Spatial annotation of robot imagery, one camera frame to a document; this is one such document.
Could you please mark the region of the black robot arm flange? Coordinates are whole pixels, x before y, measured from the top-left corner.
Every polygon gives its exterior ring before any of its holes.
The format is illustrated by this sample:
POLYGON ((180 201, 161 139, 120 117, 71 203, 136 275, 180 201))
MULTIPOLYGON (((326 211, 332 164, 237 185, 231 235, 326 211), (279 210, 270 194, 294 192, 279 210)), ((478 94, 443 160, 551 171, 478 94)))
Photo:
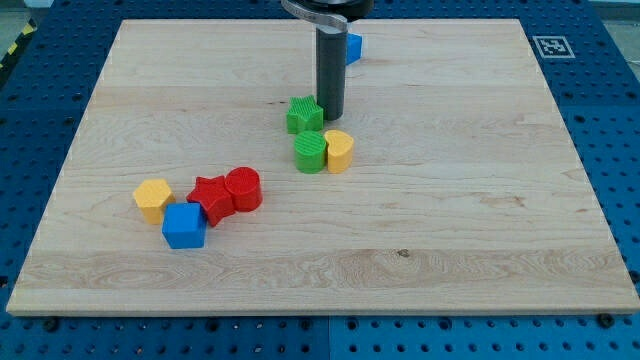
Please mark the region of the black robot arm flange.
POLYGON ((374 7, 374 0, 299 0, 299 3, 315 11, 341 15, 348 22, 365 18, 374 7))

